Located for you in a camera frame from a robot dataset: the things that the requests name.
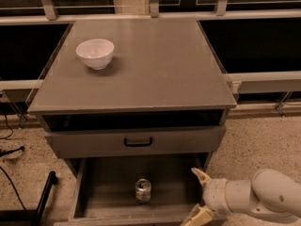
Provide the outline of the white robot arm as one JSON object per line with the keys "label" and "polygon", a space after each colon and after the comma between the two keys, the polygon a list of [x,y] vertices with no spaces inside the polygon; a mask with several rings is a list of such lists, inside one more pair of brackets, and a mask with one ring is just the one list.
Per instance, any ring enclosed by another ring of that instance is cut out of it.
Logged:
{"label": "white robot arm", "polygon": [[283,224],[301,218],[301,185],[280,171],[261,169],[250,180],[232,181],[191,171],[202,186],[204,206],[197,203],[181,226],[204,226],[231,214]]}

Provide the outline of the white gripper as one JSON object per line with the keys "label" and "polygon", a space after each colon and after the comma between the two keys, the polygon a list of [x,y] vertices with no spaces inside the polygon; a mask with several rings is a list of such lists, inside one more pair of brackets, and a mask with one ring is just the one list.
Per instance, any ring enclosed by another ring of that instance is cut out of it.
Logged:
{"label": "white gripper", "polygon": [[198,177],[200,184],[203,186],[203,200],[208,208],[197,203],[180,226],[204,226],[213,220],[214,214],[217,217],[225,217],[228,214],[226,202],[228,180],[211,180],[207,173],[198,168],[191,168],[191,171]]}

